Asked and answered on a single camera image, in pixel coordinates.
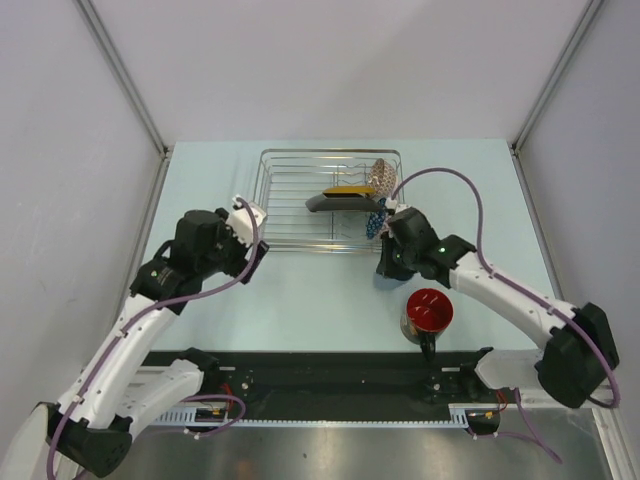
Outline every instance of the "red cup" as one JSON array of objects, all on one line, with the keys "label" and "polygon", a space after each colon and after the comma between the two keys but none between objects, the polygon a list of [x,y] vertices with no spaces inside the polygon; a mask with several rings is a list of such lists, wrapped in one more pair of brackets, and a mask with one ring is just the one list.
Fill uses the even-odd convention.
[{"label": "red cup", "polygon": [[400,328],[409,341],[419,344],[427,360],[433,360],[436,339],[453,320],[451,300],[439,290],[422,288],[407,301]]}]

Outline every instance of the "wire dish rack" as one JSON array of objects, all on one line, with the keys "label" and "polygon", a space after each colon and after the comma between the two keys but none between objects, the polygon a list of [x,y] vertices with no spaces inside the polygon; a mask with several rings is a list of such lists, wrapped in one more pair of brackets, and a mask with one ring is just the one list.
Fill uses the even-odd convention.
[{"label": "wire dish rack", "polygon": [[[262,152],[253,201],[267,212],[263,238],[275,251],[378,253],[379,239],[369,240],[369,213],[315,212],[305,202],[330,187],[366,185],[376,160],[391,164],[402,181],[396,150],[268,149]],[[404,202],[404,192],[398,194]]]}]

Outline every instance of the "metal floor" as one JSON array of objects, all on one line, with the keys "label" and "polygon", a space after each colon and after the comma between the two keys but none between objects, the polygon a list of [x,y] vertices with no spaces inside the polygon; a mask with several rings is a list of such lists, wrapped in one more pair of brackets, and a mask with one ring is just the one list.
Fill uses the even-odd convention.
[{"label": "metal floor", "polygon": [[[110,480],[610,479],[590,410],[531,412],[564,460],[510,438],[477,440],[461,430],[238,427],[194,441],[150,431]],[[525,433],[516,411],[502,430]]]}]

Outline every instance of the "white wall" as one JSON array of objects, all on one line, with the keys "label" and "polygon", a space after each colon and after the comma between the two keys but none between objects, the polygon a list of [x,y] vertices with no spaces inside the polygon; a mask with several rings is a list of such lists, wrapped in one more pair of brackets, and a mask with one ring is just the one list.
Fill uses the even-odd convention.
[{"label": "white wall", "polygon": [[622,408],[640,446],[640,3],[609,2],[525,145],[567,297],[609,315]]},{"label": "white wall", "polygon": [[0,2],[0,458],[110,325],[159,158],[71,1]]},{"label": "white wall", "polygon": [[167,142],[514,138],[587,0],[95,0]]}]

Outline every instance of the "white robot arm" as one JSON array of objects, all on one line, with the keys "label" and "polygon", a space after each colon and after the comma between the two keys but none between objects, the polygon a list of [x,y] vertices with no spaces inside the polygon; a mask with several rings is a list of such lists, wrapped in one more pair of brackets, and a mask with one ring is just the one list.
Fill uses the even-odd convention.
[{"label": "white robot arm", "polygon": [[205,279],[217,272],[235,277],[220,290],[247,283],[267,253],[265,242],[253,244],[265,212],[239,197],[234,208],[232,213],[185,214],[175,238],[140,267],[131,296],[89,365],[56,404],[48,405],[51,442],[94,475],[101,478],[115,470],[133,440],[161,414],[197,394],[203,384],[215,388],[219,383],[217,360],[190,349],[150,383],[129,389],[154,342],[186,303],[213,293],[200,293]]},{"label": "white robot arm", "polygon": [[[523,331],[544,353],[514,368],[509,357],[492,351],[478,363],[476,373],[491,389],[519,386],[537,372],[545,391],[561,404],[578,408],[619,364],[607,317],[588,303],[576,308],[551,299],[515,281],[488,263],[475,246],[450,235],[440,239],[427,218],[414,207],[398,208],[382,236],[376,272],[408,280],[419,273],[475,298]],[[429,360],[435,337],[421,332]]]}]

